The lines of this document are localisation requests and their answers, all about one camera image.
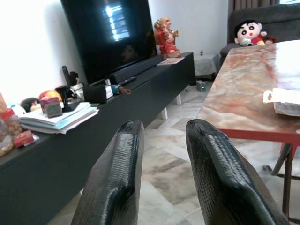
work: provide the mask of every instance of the jar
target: jar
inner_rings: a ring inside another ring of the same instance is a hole
[[[9,108],[5,112],[0,113],[0,117],[3,119],[12,137],[15,137],[23,132],[18,117],[15,115],[12,109]]]
[[[0,157],[9,153],[14,148],[12,136],[2,119],[0,119]]]
[[[4,98],[3,98],[3,96],[0,93],[0,113],[6,111],[7,109],[8,108],[7,108],[6,104],[5,104]]]

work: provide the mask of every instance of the television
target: television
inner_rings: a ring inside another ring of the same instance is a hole
[[[89,84],[157,55],[148,0],[61,0]]]

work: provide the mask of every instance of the sofa cushion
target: sofa cushion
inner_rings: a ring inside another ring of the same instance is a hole
[[[229,42],[234,42],[234,28],[244,20],[256,20],[276,42],[300,39],[300,3],[234,11],[229,18]]]

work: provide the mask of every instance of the black tv cabinet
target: black tv cabinet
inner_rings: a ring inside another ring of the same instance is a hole
[[[99,114],[66,135],[37,133],[35,143],[0,157],[0,220],[4,225],[43,225],[84,187],[90,170],[127,120],[146,127],[195,80],[193,53],[178,64],[156,66],[126,85]]]

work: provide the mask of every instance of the remote control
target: remote control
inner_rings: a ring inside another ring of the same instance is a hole
[[[136,80],[136,77],[135,77],[135,76],[130,77],[129,79],[120,82],[119,85],[124,86],[125,84],[128,84],[128,83],[130,83],[130,82],[132,82],[132,81],[134,81],[134,80]]]
[[[62,72],[64,73],[67,85],[72,86],[72,82],[71,82],[71,78],[70,78],[68,68],[66,66],[62,66],[61,68],[62,68]]]

